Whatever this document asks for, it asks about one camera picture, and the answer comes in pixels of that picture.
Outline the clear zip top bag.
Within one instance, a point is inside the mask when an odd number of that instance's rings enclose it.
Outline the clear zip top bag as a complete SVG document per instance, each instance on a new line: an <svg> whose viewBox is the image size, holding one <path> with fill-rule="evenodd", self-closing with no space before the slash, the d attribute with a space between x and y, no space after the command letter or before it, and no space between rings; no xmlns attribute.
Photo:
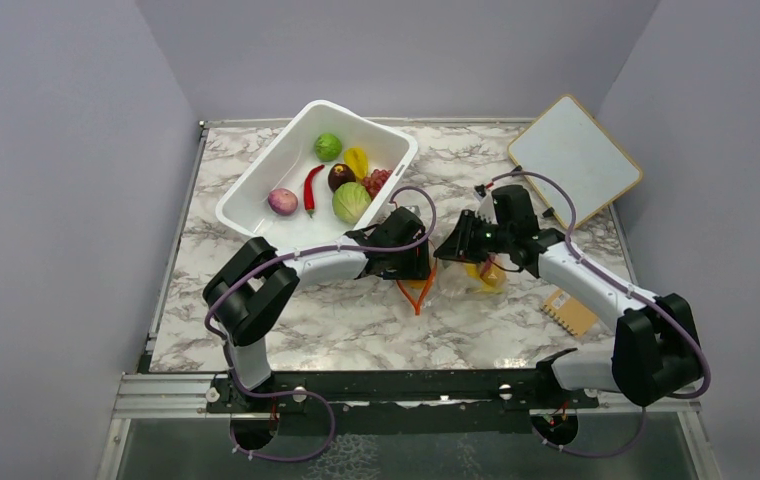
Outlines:
<svg viewBox="0 0 760 480"><path fill-rule="evenodd" d="M483 263L497 264L505 271L499 259L491 255ZM399 292L409 302L413 313L418 316L428 308L439 307L443 302L452 300L473 300L478 295L500 293L474 293L468 289L465 265L468 263L449 262L434 259L430 261L431 272L426 280L400 281L395 284Z"/></svg>

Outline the white plastic bin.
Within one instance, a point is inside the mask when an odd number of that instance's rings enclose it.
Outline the white plastic bin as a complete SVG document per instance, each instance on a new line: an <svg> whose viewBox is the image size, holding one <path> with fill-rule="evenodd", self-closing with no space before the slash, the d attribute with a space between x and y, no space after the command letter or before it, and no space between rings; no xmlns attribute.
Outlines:
<svg viewBox="0 0 760 480"><path fill-rule="evenodd" d="M353 224L334 214L333 193L327 183L332 164L321 162L314 151L316 140L326 133L336 136L346 149L362 149L370 171L391 172ZM417 153L413 136L333 102L315 100L303 107L233 182L219 199L215 215L242 237L262 236L277 248L330 243L386 214L392 193Z"/></svg>

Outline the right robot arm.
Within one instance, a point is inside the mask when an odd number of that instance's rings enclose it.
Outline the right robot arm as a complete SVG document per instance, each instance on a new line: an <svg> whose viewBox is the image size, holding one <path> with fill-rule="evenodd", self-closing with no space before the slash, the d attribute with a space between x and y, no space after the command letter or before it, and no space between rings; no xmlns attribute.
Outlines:
<svg viewBox="0 0 760 480"><path fill-rule="evenodd" d="M623 394L646 407L707 379L688 302L659 296L614 276L584 256L562 232L540 227L528 191L506 185L487 195L493 217L461 212L456 226L435 250L436 258L468 264L506 254L532 276L557 286L588 308L613 332L609 347L584 347L538 363L535 398L556 407L573 391Z"/></svg>

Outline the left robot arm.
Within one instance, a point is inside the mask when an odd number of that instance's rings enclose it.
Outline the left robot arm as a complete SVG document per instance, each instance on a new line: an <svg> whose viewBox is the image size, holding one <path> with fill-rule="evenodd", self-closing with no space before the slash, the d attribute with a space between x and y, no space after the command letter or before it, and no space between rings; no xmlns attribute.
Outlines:
<svg viewBox="0 0 760 480"><path fill-rule="evenodd" d="M434 227L398 207L385 220L326 245L280 251L263 237L248 240L203 290L204 324L222 341L235 401L250 411L269 401L266 336L296 291L368 276L424 280Z"/></svg>

